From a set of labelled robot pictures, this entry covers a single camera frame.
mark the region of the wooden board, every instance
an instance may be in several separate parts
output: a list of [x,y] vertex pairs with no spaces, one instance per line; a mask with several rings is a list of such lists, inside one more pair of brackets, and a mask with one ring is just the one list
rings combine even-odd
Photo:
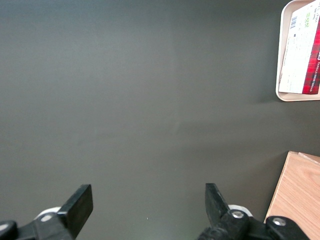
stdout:
[[320,157],[290,151],[266,218],[294,220],[311,240],[320,239]]

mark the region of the cardboard box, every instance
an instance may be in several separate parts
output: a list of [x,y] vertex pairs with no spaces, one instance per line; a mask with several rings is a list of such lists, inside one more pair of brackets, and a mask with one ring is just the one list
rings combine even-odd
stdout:
[[291,16],[278,91],[316,95],[320,84],[320,0]]

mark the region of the box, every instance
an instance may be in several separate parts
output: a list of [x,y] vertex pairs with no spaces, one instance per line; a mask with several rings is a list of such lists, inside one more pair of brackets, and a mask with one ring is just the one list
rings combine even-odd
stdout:
[[292,13],[279,79],[279,92],[318,94],[319,17],[320,0],[315,0]]
[[279,99],[285,102],[292,101],[314,101],[320,100],[320,93],[318,94],[299,94],[299,93],[286,93],[279,91],[279,79],[282,71],[283,60],[285,56],[286,44],[288,33],[291,24],[292,13],[307,4],[313,2],[313,0],[294,0],[289,2],[282,10],[281,22],[280,22],[280,36],[279,36],[279,49],[278,49],[278,62],[277,62],[277,75],[275,93]]

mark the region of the gray tabletop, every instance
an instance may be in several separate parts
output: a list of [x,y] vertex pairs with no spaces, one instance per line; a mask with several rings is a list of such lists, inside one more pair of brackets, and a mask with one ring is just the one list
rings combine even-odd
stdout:
[[0,217],[92,184],[87,239],[192,240],[205,183],[263,220],[320,104],[276,94],[289,0],[0,1]]

